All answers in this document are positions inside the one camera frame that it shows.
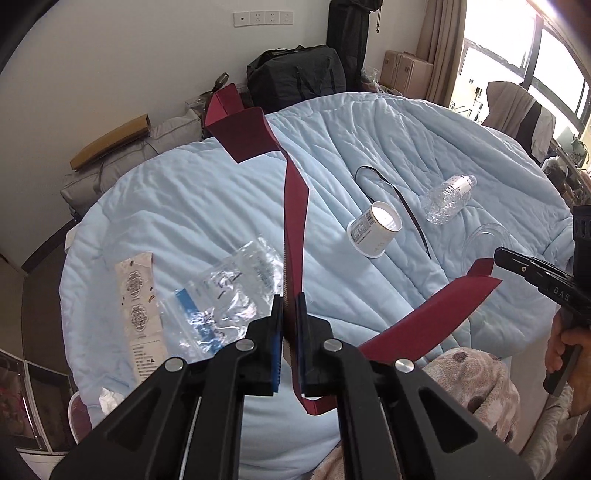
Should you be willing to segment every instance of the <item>wall outlet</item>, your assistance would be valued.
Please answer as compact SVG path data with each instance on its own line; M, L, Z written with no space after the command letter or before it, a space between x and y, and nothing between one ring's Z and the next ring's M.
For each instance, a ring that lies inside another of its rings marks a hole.
M251 25L265 25L265 14L266 12L251 12Z
M274 25L279 23L279 12L265 12L265 20L267 25Z
M234 26L246 27L251 24L251 16L249 12L234 12Z
M279 12L279 23L285 25L293 25L294 13L293 12Z

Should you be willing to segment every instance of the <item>light blue quilt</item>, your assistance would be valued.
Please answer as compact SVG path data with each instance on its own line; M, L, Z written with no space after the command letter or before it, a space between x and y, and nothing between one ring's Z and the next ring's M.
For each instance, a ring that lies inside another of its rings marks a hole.
M344 93L268 120L310 187L304 291L309 312L329 319L337 338L355 345L368 340L462 275L463 244L481 224L502 224L515 249L559 267L573 254L570 212L539 167L512 139L448 109ZM353 181L361 165L377 168L400 189L432 260L391 187L367 169L359 186ZM478 179L473 199L449 223L428 223L418 196L456 173ZM68 253L60 294L68 362L94 424L102 418L102 387L128 394L135 384L113 266L153 252L155 286L166 295L259 235L281 252L284 174L279 153L237 165L210 139L136 167L91 208ZM369 206L366 194L395 206L404 223L377 260L358 254L345 234ZM554 303L518 277L504 278L426 360L458 345L509 356L548 332ZM167 346L177 353L170 338ZM280 393L246 400L241 478L295 478L337 441L335 412L307 416L284 362Z

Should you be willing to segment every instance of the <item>silver screw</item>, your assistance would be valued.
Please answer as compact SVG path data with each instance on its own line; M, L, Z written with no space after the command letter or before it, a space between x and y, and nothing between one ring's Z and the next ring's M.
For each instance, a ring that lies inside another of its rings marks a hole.
M178 372L183 369L183 361L177 357L169 358L166 360L164 368L169 372Z
M343 344L340 343L336 338L325 340L322 346L324 347L324 350L328 352L338 352L343 348Z
M238 340L236 342L236 349L240 350L241 352L250 352L255 347L255 342L250 340L250 338L243 338L242 340Z
M407 374L414 370L414 363L407 358L401 358L400 360L396 360L396 362L394 362L394 367L396 367L396 370L399 372Z

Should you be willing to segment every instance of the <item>curtain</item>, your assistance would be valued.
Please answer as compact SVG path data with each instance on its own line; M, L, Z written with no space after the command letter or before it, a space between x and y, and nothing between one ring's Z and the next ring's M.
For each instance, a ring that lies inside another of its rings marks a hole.
M462 56L467 0L428 0L417 57L433 63L426 100L448 107Z

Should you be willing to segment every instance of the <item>clear plastic bottle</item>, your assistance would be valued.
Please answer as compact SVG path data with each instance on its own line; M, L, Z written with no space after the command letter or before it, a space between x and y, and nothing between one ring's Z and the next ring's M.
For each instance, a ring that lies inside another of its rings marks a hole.
M472 198L472 189L475 186L474 175L454 175L421 196L421 206L427 220L443 225L455 217Z

